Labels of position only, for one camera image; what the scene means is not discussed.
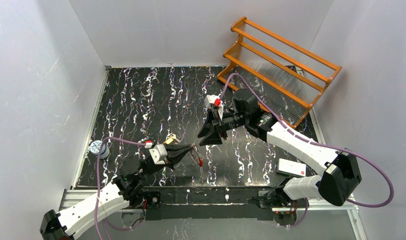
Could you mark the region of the white red keyring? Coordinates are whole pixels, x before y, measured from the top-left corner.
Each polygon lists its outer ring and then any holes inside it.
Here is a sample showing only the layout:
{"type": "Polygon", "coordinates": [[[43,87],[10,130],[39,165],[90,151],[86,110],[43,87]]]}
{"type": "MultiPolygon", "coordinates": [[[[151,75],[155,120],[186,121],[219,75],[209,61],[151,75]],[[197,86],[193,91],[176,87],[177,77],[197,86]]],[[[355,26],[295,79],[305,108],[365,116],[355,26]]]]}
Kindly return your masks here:
{"type": "Polygon", "coordinates": [[[190,154],[191,154],[192,158],[202,168],[204,165],[202,155],[198,151],[196,145],[193,144],[191,147],[192,147],[192,150],[190,151],[190,154]]]}

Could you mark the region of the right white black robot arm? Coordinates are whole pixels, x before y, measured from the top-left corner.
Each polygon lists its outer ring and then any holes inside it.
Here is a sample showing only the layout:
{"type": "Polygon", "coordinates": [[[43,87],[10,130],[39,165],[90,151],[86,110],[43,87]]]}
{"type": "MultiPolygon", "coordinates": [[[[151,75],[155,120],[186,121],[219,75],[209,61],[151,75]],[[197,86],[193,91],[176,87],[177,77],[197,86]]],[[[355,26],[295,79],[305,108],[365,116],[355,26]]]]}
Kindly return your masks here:
{"type": "Polygon", "coordinates": [[[234,92],[233,97],[235,108],[228,112],[224,112],[219,96],[205,97],[207,117],[198,134],[200,146],[220,145],[229,130],[244,126],[250,135],[286,150],[316,172],[313,176],[288,178],[256,200],[286,206],[299,199],[319,199],[339,207],[347,201],[362,180],[354,155],[317,146],[311,138],[283,126],[272,113],[260,108],[247,88],[234,92]]]}

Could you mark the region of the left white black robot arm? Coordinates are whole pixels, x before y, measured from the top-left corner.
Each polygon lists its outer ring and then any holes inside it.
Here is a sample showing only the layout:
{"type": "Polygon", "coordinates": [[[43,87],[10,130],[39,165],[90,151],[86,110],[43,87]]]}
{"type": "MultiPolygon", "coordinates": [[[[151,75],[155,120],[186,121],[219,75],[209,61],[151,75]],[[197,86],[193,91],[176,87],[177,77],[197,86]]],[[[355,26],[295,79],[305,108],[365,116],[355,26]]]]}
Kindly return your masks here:
{"type": "Polygon", "coordinates": [[[162,143],[151,147],[135,172],[116,176],[111,183],[69,208],[46,212],[39,229],[42,238],[76,240],[90,227],[119,210],[151,203],[153,196],[143,191],[144,181],[159,170],[174,169],[195,149],[193,144],[162,143]]]}

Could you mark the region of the small blue white jar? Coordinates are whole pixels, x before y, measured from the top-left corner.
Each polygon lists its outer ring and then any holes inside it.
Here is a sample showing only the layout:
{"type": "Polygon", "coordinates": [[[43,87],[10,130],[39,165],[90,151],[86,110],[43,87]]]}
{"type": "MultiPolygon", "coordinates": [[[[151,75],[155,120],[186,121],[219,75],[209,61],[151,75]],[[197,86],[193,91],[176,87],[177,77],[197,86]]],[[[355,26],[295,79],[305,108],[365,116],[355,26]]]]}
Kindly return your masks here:
{"type": "Polygon", "coordinates": [[[89,151],[95,156],[100,155],[101,159],[105,159],[110,155],[109,148],[101,140],[91,142],[89,145],[89,151]]]}

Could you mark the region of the orange wooden rack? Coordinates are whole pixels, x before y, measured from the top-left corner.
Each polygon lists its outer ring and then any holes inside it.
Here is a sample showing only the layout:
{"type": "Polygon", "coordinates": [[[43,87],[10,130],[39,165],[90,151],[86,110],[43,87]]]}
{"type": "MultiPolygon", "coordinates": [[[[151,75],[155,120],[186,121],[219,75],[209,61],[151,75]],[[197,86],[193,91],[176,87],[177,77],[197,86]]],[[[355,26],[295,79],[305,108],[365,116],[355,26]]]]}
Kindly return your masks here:
{"type": "Polygon", "coordinates": [[[296,128],[309,114],[342,66],[242,17],[231,26],[237,40],[223,54],[229,64],[217,75],[223,83],[241,74],[286,124],[296,128]]]}

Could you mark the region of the white box with red mark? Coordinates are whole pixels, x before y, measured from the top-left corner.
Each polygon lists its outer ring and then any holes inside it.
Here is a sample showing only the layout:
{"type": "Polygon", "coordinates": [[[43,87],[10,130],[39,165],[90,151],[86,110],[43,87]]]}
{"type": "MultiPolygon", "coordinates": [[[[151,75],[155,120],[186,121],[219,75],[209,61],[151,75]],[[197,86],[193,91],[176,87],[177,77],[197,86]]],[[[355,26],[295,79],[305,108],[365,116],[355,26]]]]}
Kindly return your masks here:
{"type": "Polygon", "coordinates": [[[303,178],[306,176],[306,167],[304,163],[280,158],[277,164],[277,174],[303,178]]]}

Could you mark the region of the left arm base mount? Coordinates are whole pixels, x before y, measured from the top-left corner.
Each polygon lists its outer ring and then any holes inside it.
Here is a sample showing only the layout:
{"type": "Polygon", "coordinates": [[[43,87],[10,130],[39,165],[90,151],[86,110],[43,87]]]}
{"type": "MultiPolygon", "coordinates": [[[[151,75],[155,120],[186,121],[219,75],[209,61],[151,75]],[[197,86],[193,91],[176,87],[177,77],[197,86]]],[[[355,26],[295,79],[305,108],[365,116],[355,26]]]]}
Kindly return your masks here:
{"type": "Polygon", "coordinates": [[[161,207],[161,192],[139,190],[125,197],[132,209],[156,210],[161,207]]]}

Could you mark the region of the aluminium frame rail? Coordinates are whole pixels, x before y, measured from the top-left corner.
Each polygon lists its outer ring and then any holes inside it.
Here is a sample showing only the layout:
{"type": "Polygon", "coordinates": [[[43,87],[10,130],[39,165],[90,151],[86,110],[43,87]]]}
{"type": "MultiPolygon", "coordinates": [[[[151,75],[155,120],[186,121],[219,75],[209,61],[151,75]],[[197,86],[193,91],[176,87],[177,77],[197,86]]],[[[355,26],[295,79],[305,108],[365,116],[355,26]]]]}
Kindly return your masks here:
{"type": "MultiPolygon", "coordinates": [[[[228,206],[246,205],[247,200],[255,197],[258,191],[275,190],[272,187],[263,186],[235,186],[235,187],[184,187],[184,186],[146,186],[143,191],[161,192],[161,206],[228,206]]],[[[59,210],[74,206],[80,201],[96,193],[95,189],[74,189],[66,190],[59,207],[59,210]]],[[[351,204],[345,199],[346,195],[339,195],[337,191],[324,192],[324,196],[315,198],[314,196],[299,196],[298,199],[309,199],[309,205],[319,205],[321,208],[337,206],[344,208],[351,204]]]]}

